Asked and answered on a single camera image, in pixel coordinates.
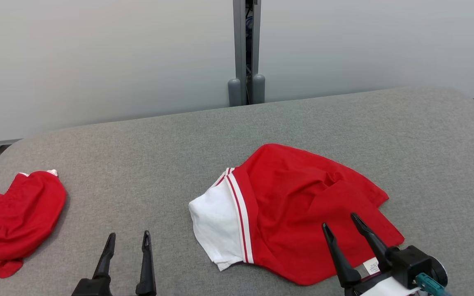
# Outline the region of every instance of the red stripe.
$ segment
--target red stripe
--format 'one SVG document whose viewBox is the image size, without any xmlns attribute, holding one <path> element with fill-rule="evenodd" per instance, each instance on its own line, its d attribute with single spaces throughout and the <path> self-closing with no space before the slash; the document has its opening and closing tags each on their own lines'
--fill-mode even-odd
<svg viewBox="0 0 474 296">
<path fill-rule="evenodd" d="M 244 247 L 244 260 L 248 263 L 248 252 L 246 251 L 246 240 L 244 238 L 244 224 L 242 223 L 242 214 L 241 214 L 241 206 L 239 206 L 239 200 L 237 199 L 237 194 L 235 193 L 235 188 L 233 188 L 232 181 L 230 180 L 229 177 L 226 176 L 228 179 L 228 182 L 230 182 L 230 186 L 233 191 L 233 198 L 235 198 L 235 202 L 237 202 L 237 209 L 239 210 L 239 218 L 241 219 L 241 234 L 242 234 L 242 242 L 243 242 L 243 247 Z"/>
<path fill-rule="evenodd" d="M 217 184 L 215 184 L 215 186 L 219 185 L 222 182 L 222 180 L 224 180 L 224 176 L 217 182 Z"/>
</svg>

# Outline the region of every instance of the crumpled red cloth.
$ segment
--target crumpled red cloth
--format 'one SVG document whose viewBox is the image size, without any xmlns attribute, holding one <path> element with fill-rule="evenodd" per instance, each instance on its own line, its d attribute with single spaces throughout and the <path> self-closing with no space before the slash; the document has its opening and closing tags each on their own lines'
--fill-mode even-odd
<svg viewBox="0 0 474 296">
<path fill-rule="evenodd" d="M 55 170 L 19 173 L 0 194 L 0 278 L 15 274 L 51 234 L 65 199 Z"/>
</svg>

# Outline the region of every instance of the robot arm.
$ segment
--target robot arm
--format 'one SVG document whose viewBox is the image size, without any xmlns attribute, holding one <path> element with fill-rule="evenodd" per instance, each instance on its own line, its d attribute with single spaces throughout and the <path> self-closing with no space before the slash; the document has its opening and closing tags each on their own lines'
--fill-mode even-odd
<svg viewBox="0 0 474 296">
<path fill-rule="evenodd" d="M 114 255 L 116 234 L 109 234 L 104 250 L 96 266 L 92 279 L 81 279 L 74 289 L 72 296 L 112 296 L 109 284 L 109 263 Z M 151 236 L 149 231 L 144 232 L 142 239 L 142 271 L 140 282 L 137 284 L 138 296 L 156 296 L 155 274 L 153 271 L 153 253 L 151 250 Z"/>
<path fill-rule="evenodd" d="M 397 290 L 405 292 L 421 289 L 434 296 L 449 296 L 444 291 L 448 283 L 447 274 L 438 260 L 413 245 L 403 250 L 387 247 L 357 214 L 352 213 L 351 218 L 378 259 L 380 273 L 362 279 L 341 252 L 333 232 L 323 224 L 323 234 L 337 271 L 337 278 L 341 287 L 345 289 L 346 296 L 371 295 L 379 288 L 377 285 L 381 286 L 386 282 L 398 282 L 400 285 L 397 286 Z"/>
</svg>

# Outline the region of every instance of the care label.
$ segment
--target care label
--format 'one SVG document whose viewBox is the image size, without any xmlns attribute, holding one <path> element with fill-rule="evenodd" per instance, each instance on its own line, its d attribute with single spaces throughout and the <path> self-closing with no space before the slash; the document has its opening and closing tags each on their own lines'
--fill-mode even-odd
<svg viewBox="0 0 474 296">
<path fill-rule="evenodd" d="M 370 275 L 380 272 L 380 268 L 378 268 L 378 259 L 376 259 L 376 257 L 365 261 L 363 266 L 365 266 L 365 269 Z"/>
</svg>

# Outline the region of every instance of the white stripe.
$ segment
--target white stripe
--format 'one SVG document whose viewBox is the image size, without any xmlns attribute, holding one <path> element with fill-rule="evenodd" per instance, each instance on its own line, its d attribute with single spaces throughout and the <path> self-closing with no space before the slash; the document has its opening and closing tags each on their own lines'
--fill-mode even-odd
<svg viewBox="0 0 474 296">
<path fill-rule="evenodd" d="M 239 205 L 241 206 L 241 215 L 242 215 L 242 225 L 244 231 L 244 239 L 246 240 L 246 254 L 248 255 L 248 263 L 253 263 L 253 255 L 252 255 L 252 240 L 250 239 L 250 225 L 248 223 L 248 211 L 246 210 L 246 203 L 244 202 L 244 198 L 242 197 L 241 189 L 239 188 L 239 184 L 233 176 L 232 173 L 228 175 L 228 178 L 232 181 L 233 189 L 235 189 L 235 193 L 237 195 L 237 200 L 239 200 Z"/>
<path fill-rule="evenodd" d="M 235 198 L 235 195 L 233 195 L 232 184 L 230 184 L 230 180 L 228 178 L 224 178 L 224 181 L 228 185 L 228 189 L 230 190 L 230 194 L 232 195 L 233 206 L 235 206 L 235 213 L 237 213 L 237 217 L 239 218 L 239 221 L 237 224 L 239 225 L 239 241 L 241 242 L 242 260 L 246 262 L 246 257 L 244 256 L 244 242 L 242 241 L 241 217 L 239 216 L 239 207 L 237 206 L 237 199 Z"/>
<path fill-rule="evenodd" d="M 222 178 L 224 178 L 226 176 L 226 172 L 228 171 L 228 169 L 224 170 L 224 173 L 222 173 L 222 175 L 220 177 L 217 178 L 217 180 L 215 181 L 215 183 L 213 183 L 213 185 L 211 185 L 208 189 L 211 189 L 213 187 L 215 187 L 215 185 L 217 185 L 217 183 L 219 183 Z"/>
</svg>

